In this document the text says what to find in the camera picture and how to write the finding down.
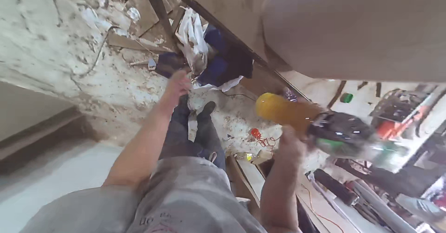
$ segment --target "grey t-shirt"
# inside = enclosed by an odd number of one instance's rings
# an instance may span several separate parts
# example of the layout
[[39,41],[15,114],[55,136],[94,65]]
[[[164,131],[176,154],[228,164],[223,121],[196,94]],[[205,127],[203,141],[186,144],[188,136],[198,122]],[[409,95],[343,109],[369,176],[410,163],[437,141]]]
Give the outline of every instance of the grey t-shirt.
[[108,186],[70,193],[42,207],[21,232],[266,233],[232,195],[226,173],[203,158],[160,160],[142,190]]

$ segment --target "black wire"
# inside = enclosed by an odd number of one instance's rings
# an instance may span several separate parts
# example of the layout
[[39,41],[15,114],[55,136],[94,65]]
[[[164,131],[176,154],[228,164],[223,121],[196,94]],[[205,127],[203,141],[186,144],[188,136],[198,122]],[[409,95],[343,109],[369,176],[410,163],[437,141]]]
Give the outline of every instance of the black wire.
[[251,99],[251,100],[253,100],[253,101],[256,101],[256,100],[250,98],[249,96],[247,96],[247,95],[245,95],[245,94],[233,94],[233,95],[228,95],[228,94],[226,94],[226,93],[223,92],[223,91],[221,91],[221,93],[223,93],[223,94],[226,95],[227,97],[236,96],[236,95],[242,95],[242,96],[246,96],[247,98],[249,98],[249,99]]

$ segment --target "leg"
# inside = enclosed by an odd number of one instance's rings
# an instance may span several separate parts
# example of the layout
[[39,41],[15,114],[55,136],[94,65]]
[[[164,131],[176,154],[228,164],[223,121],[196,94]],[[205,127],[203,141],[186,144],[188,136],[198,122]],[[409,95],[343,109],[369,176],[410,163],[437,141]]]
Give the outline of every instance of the leg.
[[215,152],[217,158],[214,164],[226,170],[225,153],[220,143],[220,138],[217,134],[217,130],[212,123],[210,114],[215,108],[215,103],[210,101],[204,106],[203,111],[197,116],[197,135],[195,137],[195,143],[203,147],[203,151],[200,157],[209,159],[209,156]]
[[187,106],[188,99],[188,95],[180,97],[180,102],[174,109],[159,159],[174,156],[198,156],[201,152],[201,148],[193,146],[193,143],[188,140],[189,127],[187,122],[190,114]]

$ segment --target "orange bottle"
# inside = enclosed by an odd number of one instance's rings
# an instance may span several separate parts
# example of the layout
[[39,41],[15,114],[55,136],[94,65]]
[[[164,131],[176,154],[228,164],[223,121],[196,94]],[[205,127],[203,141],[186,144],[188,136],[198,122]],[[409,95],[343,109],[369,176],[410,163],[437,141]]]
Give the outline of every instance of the orange bottle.
[[265,93],[256,101],[258,116],[281,125],[291,125],[299,134],[306,134],[313,119],[323,109],[310,102],[292,102],[279,95]]

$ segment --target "right hand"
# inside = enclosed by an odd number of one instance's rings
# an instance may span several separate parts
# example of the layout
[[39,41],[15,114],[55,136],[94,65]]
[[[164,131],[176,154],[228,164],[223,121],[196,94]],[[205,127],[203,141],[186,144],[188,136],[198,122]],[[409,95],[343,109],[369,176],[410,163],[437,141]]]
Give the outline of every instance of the right hand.
[[298,139],[296,130],[290,125],[282,126],[277,161],[299,167],[307,155],[307,145]]

